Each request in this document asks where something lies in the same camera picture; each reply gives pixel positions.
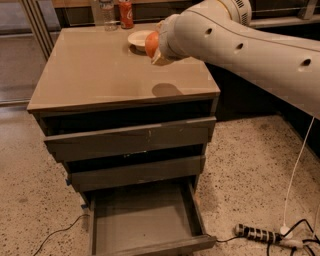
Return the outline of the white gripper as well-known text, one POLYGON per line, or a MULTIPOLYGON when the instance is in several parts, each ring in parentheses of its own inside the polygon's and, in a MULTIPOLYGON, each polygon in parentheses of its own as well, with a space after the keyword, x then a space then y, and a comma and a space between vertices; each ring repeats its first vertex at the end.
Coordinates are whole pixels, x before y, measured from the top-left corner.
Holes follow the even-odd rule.
POLYGON ((188 58, 188 55, 178 45, 174 33, 178 17, 178 14, 174 14, 156 24, 156 30, 159 32, 158 47, 160 51, 155 51, 151 59, 153 65, 165 66, 171 64, 172 61, 188 58))

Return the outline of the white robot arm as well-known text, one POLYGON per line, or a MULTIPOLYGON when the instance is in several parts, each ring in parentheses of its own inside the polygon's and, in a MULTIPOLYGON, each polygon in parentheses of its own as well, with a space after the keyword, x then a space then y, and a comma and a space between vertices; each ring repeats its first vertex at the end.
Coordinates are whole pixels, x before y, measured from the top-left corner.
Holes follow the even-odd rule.
POLYGON ((203 0, 157 25, 154 65, 188 57, 224 68, 320 119, 320 43, 248 26, 248 0, 203 0))

